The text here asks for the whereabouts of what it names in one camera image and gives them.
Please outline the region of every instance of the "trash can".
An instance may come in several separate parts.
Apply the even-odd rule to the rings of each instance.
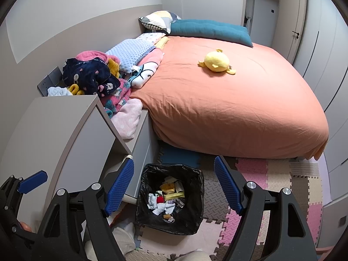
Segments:
[[[166,177],[182,182],[185,199],[182,208],[175,207],[170,223],[162,215],[155,215],[148,208],[149,193],[160,190]],[[144,167],[136,204],[135,221],[141,226],[177,235],[197,233],[203,220],[204,177],[200,170],[182,164],[147,164]]]

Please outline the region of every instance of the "mattress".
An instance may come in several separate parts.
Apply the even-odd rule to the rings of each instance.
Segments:
[[[235,75],[197,65],[222,49]],[[163,141],[208,154],[245,158],[318,159],[328,123],[300,74],[271,48],[170,37],[161,65],[133,91],[149,109]]]

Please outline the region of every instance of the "black door handle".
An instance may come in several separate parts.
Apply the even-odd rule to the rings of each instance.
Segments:
[[[296,39],[299,39],[300,34],[296,31],[292,31],[293,33],[297,34]]]

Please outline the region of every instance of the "teal cushion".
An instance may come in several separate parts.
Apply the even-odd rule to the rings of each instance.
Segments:
[[[213,20],[177,20],[171,24],[170,35],[217,39],[253,47],[247,28]]]

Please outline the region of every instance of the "metal bolt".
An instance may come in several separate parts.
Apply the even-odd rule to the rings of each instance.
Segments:
[[[99,189],[99,188],[101,188],[101,185],[100,185],[100,183],[94,183],[94,184],[92,184],[92,189],[94,189],[94,190],[97,190],[97,189]]]
[[[59,195],[59,196],[62,196],[64,193],[65,193],[65,190],[62,188],[58,189],[58,191],[57,191],[57,195]]]
[[[254,182],[248,182],[248,183],[246,184],[246,186],[247,186],[248,188],[254,189],[254,188],[256,188],[256,183],[254,183]]]
[[[291,193],[291,190],[286,187],[286,188],[283,188],[283,192],[284,194],[289,195]]]

